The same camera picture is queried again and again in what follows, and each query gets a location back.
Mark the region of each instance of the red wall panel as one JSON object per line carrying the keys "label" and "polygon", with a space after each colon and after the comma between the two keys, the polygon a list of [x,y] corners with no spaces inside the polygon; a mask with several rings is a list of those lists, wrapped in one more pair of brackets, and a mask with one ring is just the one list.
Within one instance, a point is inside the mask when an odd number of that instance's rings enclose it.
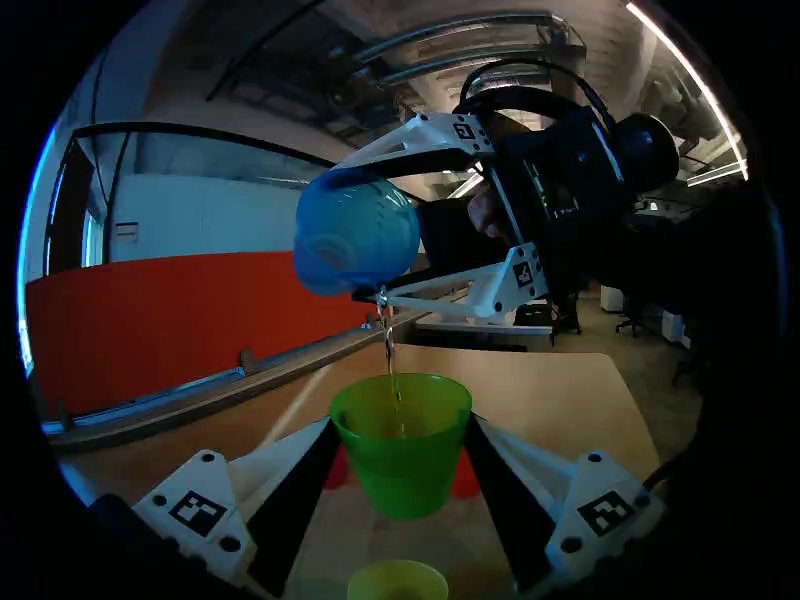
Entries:
{"label": "red wall panel", "polygon": [[176,387],[357,327],[370,307],[300,285],[290,252],[207,254],[76,269],[27,286],[51,416]]}

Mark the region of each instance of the white wall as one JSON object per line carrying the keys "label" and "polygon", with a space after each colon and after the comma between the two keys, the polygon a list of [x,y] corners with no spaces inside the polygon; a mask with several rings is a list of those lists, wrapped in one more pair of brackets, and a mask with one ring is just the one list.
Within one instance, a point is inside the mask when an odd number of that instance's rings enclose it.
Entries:
{"label": "white wall", "polygon": [[122,177],[114,223],[138,223],[138,240],[120,242],[112,230],[111,260],[290,251],[299,197],[298,190],[214,177]]}

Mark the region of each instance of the desk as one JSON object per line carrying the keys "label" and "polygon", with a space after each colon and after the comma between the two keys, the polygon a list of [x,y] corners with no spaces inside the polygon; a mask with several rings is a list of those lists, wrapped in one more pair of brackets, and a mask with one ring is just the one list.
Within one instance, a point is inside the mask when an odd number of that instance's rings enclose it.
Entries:
{"label": "desk", "polygon": [[[472,392],[475,413],[564,458],[605,450],[640,479],[658,466],[642,415],[604,354],[398,344],[396,360],[399,371],[460,381]],[[323,367],[321,375],[306,375],[194,423],[124,446],[65,456],[62,470],[84,502],[113,492],[133,504],[198,450],[214,449],[228,460],[247,454],[267,435],[287,435],[325,416],[339,390],[385,368],[383,345],[372,344]]]}

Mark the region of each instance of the fluorescent light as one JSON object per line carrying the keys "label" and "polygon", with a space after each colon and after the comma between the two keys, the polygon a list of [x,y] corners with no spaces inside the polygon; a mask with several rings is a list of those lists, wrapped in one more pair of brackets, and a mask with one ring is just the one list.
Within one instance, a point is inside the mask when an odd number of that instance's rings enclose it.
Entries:
{"label": "fluorescent light", "polygon": [[692,66],[692,63],[683,55],[683,53],[678,50],[678,47],[675,43],[667,37],[667,34],[661,31],[661,29],[656,25],[650,17],[644,14],[641,9],[636,6],[633,2],[630,2],[625,8],[627,8],[633,15],[639,19],[650,31],[652,31],[656,37],[661,40],[661,42],[672,52],[672,55],[678,59],[678,62],[683,65],[683,68],[686,69],[686,72],[689,73],[689,76],[694,80],[697,84],[697,87],[700,88],[700,92],[708,102],[708,105],[711,107],[711,110],[714,113],[714,116],[717,117],[717,121],[719,121],[720,127],[722,127],[722,131],[725,132],[725,137],[728,139],[728,144],[730,144],[731,149],[733,150],[734,155],[736,156],[736,162],[739,163],[739,169],[742,172],[742,175],[747,180],[747,162],[742,156],[741,151],[739,150],[739,146],[736,144],[736,140],[733,136],[733,130],[731,129],[730,123],[728,123],[728,119],[725,114],[722,112],[722,109],[717,102],[716,97],[714,96],[711,88],[706,85],[706,82],[700,78],[700,74],[695,70]]}
{"label": "fluorescent light", "polygon": [[720,173],[722,171],[730,171],[731,173],[735,173],[738,170],[739,170],[739,163],[729,163],[722,167],[716,167],[714,169],[711,169],[710,171],[706,171],[705,173],[700,173],[699,175],[692,175],[686,180],[686,182],[688,183],[695,179],[702,179],[704,177],[707,177],[708,175],[713,175],[714,173]]}
{"label": "fluorescent light", "polygon": [[742,169],[739,167],[738,163],[731,163],[729,165],[725,165],[724,167],[718,167],[711,171],[700,173],[700,175],[689,177],[689,179],[686,180],[686,186],[692,187],[694,185],[700,185],[701,183],[706,183],[707,181],[713,181],[714,179],[719,179],[720,177],[727,177],[728,175],[741,172]]}
{"label": "fluorescent light", "polygon": [[461,196],[466,194],[468,191],[470,191],[472,188],[478,185],[481,181],[483,181],[483,175],[475,173],[472,177],[470,177],[464,183],[462,183],[455,192],[450,194],[448,198],[461,198]]}

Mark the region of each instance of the duct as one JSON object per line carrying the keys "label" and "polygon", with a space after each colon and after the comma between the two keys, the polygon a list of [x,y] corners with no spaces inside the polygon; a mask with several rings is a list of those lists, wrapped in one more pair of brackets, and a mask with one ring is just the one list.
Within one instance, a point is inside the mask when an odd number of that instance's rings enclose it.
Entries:
{"label": "duct", "polygon": [[524,24],[524,25],[545,25],[556,26],[559,29],[564,27],[564,21],[560,18],[554,18],[549,11],[533,11],[533,12],[504,12],[494,13],[488,15],[475,15],[468,17],[455,17],[407,31],[396,35],[388,40],[384,40],[374,46],[365,48],[357,54],[354,58],[362,63],[367,63],[371,60],[378,58],[380,55],[385,54],[389,50],[393,50],[399,46],[404,46],[413,42],[418,42],[433,37],[442,35],[451,35],[461,31],[470,31],[472,29],[483,28],[489,25],[509,25],[509,24]]}
{"label": "duct", "polygon": [[562,60],[573,62],[586,58],[586,47],[572,45],[536,45],[522,48],[504,48],[500,50],[490,48],[462,54],[452,54],[440,57],[436,60],[412,65],[402,71],[391,73],[381,78],[378,83],[379,85],[385,86],[397,85],[398,83],[405,83],[409,79],[421,77],[422,75],[428,75],[430,73],[437,73],[464,65],[481,65],[493,60],[507,58],[548,58],[557,63]]}

